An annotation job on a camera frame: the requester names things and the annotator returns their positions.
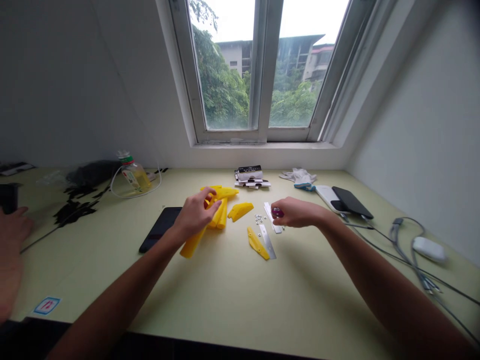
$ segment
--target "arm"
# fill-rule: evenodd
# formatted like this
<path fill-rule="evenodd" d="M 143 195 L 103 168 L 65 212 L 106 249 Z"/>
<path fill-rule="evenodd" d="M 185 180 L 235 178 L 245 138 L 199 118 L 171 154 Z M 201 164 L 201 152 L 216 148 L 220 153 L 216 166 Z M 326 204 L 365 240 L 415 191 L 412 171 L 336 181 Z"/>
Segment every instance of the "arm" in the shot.
<path fill-rule="evenodd" d="M 115 280 L 73 323 L 48 355 L 48 359 L 104 358 L 134 320 L 173 255 L 210 221 L 220 206 L 208 210 L 204 199 L 212 188 L 190 196 L 175 224 L 147 253 Z"/>
<path fill-rule="evenodd" d="M 448 318 L 333 212 L 292 197 L 274 202 L 271 207 L 284 213 L 284 217 L 274 220 L 275 225 L 312 225 L 323 233 L 372 313 L 412 354 L 429 354 L 438 359 L 476 356 Z"/>
<path fill-rule="evenodd" d="M 28 207 L 5 215 L 0 207 L 0 325 L 12 314 L 20 289 L 23 265 L 22 243 L 30 235 L 34 222 L 23 216 Z"/>

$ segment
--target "white wall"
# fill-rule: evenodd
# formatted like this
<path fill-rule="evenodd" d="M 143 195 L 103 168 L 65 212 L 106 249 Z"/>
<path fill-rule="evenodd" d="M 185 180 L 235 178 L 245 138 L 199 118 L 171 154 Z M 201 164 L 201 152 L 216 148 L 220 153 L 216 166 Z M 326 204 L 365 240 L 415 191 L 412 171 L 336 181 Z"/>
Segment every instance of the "white wall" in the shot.
<path fill-rule="evenodd" d="M 74 165 L 127 148 L 155 163 L 89 1 L 1 1 L 0 14 L 0 161 Z"/>
<path fill-rule="evenodd" d="M 480 267 L 475 10 L 448 1 L 437 11 L 347 169 Z"/>
<path fill-rule="evenodd" d="M 353 110 L 335 146 L 196 146 L 180 59 L 172 52 L 175 35 L 165 21 L 168 0 L 92 2 L 0 1 L 0 47 L 8 54 L 0 58 L 0 161 L 67 166 L 114 158 L 126 148 L 150 167 L 158 159 L 170 168 L 233 169 L 253 162 L 266 169 L 342 169 L 384 96 L 376 79 L 387 79 L 380 81 L 387 86 L 395 61 L 403 59 L 394 45 L 405 49 L 402 40 L 420 29 L 421 21 L 410 21 L 411 10 L 434 3 L 395 3 L 380 45 L 372 46 L 374 60 L 358 86 L 363 91 L 351 107 L 343 106 Z M 376 65 L 385 58 L 391 61 Z"/>

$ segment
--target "sky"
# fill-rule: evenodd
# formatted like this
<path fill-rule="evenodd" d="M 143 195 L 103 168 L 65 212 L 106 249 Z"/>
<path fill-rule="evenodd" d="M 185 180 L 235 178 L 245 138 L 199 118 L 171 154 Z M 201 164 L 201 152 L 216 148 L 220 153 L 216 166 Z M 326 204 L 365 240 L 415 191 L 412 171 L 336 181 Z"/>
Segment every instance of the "sky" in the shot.
<path fill-rule="evenodd" d="M 255 0 L 205 0 L 218 16 L 218 32 L 209 24 L 192 23 L 212 34 L 215 43 L 252 40 Z M 333 44 L 348 0 L 283 0 L 280 37 L 325 34 L 315 44 Z"/>

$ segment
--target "window pane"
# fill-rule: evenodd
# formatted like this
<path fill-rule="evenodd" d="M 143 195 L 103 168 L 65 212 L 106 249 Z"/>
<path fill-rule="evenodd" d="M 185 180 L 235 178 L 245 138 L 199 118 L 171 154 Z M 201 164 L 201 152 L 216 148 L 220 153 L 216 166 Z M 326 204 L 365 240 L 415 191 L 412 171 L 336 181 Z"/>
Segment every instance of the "window pane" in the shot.
<path fill-rule="evenodd" d="M 190 0 L 197 73 L 208 130 L 251 129 L 254 16 L 255 0 Z"/>
<path fill-rule="evenodd" d="M 308 127 L 348 0 L 284 0 L 270 127 Z"/>

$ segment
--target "black phone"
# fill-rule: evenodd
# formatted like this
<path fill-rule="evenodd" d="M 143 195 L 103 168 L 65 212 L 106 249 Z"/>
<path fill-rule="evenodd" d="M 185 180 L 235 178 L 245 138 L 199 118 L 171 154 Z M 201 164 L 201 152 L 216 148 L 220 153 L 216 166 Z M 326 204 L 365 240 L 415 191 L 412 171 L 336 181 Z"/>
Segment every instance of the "black phone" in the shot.
<path fill-rule="evenodd" d="M 346 211 L 365 216 L 367 219 L 373 219 L 374 216 L 350 191 L 340 187 L 331 187 L 335 195 L 340 199 Z"/>
<path fill-rule="evenodd" d="M 5 215 L 17 211 L 19 187 L 16 184 L 0 184 L 0 205 Z"/>
<path fill-rule="evenodd" d="M 145 240 L 138 249 L 138 252 L 141 254 L 146 253 L 150 248 L 157 243 L 158 240 L 165 234 L 165 232 L 170 229 L 177 216 L 182 211 L 181 207 L 166 207 L 161 212 L 158 219 L 155 221 L 155 224 L 151 228 L 150 232 L 146 236 Z"/>

